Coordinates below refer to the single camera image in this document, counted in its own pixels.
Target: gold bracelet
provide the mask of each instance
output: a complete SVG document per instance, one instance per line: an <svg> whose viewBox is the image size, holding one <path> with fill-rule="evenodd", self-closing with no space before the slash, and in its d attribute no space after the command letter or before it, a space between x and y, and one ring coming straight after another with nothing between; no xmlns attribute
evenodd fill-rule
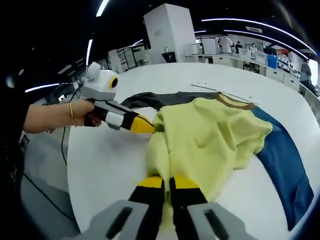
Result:
<svg viewBox="0 0 320 240"><path fill-rule="evenodd" d="M73 123L77 127L77 124L76 124L76 121L75 121L75 117L74 117L74 111L72 110L72 106L71 106L71 102L69 102L69 108L70 108L71 117L73 119Z"/></svg>

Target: gray gripper base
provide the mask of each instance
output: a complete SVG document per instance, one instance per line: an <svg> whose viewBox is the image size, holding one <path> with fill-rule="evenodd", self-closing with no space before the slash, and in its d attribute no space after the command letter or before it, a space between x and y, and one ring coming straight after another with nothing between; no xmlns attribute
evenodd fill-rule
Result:
<svg viewBox="0 0 320 240"><path fill-rule="evenodd" d="M199 240L256 240L246 232L245 224L218 203L187 207Z"/></svg>
<svg viewBox="0 0 320 240"><path fill-rule="evenodd" d="M119 200L96 215L87 231L64 240L111 240L118 233L119 240L135 240L148 208L147 204Z"/></svg>

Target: white pillar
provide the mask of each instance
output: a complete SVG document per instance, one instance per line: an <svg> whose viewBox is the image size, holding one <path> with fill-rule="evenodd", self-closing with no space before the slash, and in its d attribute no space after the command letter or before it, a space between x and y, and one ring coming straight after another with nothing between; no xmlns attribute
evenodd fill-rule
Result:
<svg viewBox="0 0 320 240"><path fill-rule="evenodd" d="M122 74L124 71L122 69L121 62L117 54L117 50L114 49L109 51L108 56L111 64L111 70L118 74Z"/></svg>
<svg viewBox="0 0 320 240"><path fill-rule="evenodd" d="M187 8L163 4L144 16L151 49L152 64L166 61L162 57L164 48L175 52L178 63L190 62L186 57L190 44L196 43L190 11Z"/></svg>

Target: white cabinet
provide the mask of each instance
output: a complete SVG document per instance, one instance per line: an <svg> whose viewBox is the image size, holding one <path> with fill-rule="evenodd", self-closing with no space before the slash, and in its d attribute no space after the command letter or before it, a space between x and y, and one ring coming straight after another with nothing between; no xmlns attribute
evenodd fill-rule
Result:
<svg viewBox="0 0 320 240"><path fill-rule="evenodd" d="M294 77L294 76L290 76L290 75L284 75L284 85L292 88L295 91L299 91L299 87L300 87L300 79Z"/></svg>
<svg viewBox="0 0 320 240"><path fill-rule="evenodd" d="M265 76L267 78L270 78L270 79L279 81L281 83L284 83L285 75L283 73L280 73L280 72L278 72L276 70L273 70L273 69L270 69L268 67L266 69Z"/></svg>
<svg viewBox="0 0 320 240"><path fill-rule="evenodd" d="M231 66L231 59L230 57L226 56L214 56L213 57L213 64Z"/></svg>

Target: human arm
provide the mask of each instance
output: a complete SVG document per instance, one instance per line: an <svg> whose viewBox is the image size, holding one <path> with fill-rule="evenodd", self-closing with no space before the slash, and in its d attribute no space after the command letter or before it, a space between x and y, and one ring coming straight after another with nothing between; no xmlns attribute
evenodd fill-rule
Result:
<svg viewBox="0 0 320 240"><path fill-rule="evenodd" d="M73 117L70 111L69 103L57 105L30 105L28 108L23 130L27 133L37 134L48 129L61 128L66 126L83 126L85 123L85 116L89 114L92 118L93 124L99 126L101 121L90 115L95 108L94 104L79 100L71 103Z"/></svg>

